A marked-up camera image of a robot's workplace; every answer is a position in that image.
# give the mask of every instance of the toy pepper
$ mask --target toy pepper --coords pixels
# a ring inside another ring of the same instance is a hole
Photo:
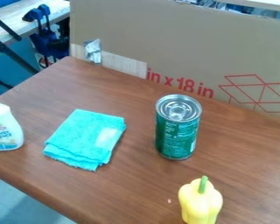
[[[214,224],[223,205],[222,195],[206,176],[183,185],[178,199],[187,224]]]

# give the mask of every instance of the pepper stem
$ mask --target pepper stem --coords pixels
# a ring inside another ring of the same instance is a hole
[[[207,176],[202,176],[200,179],[200,184],[199,184],[199,193],[200,194],[205,193],[206,186],[207,186]]]

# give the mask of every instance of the cleaning cloth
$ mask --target cleaning cloth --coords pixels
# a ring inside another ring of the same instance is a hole
[[[94,172],[109,162],[125,129],[122,117],[76,109],[46,140],[43,153]]]

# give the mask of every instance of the red line drawing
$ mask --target red line drawing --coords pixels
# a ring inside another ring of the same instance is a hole
[[[228,84],[219,85],[228,97],[240,104],[253,104],[253,110],[280,113],[280,82],[265,82],[257,74],[226,75]]]

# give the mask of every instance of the table surface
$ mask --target table surface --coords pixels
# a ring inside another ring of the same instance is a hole
[[[220,0],[225,4],[239,4],[271,11],[280,11],[280,0]]]
[[[184,94],[202,105],[196,151],[184,161],[154,149],[155,102]],[[223,194],[218,223],[280,224],[280,120],[65,58],[0,96],[24,129],[0,152],[0,179],[79,223],[183,223],[178,190],[207,175]],[[127,130],[97,172],[42,155],[74,109],[122,116]]]
[[[64,18],[69,17],[70,6],[65,0],[21,0],[0,8],[0,19],[5,22],[19,36],[25,37],[38,31],[38,23],[25,22],[23,16],[31,9],[38,8],[41,4],[50,7],[51,15],[49,16],[51,24],[58,23]],[[46,27],[46,19],[42,19],[43,27]],[[3,43],[13,41],[13,37],[0,27],[0,40]]]

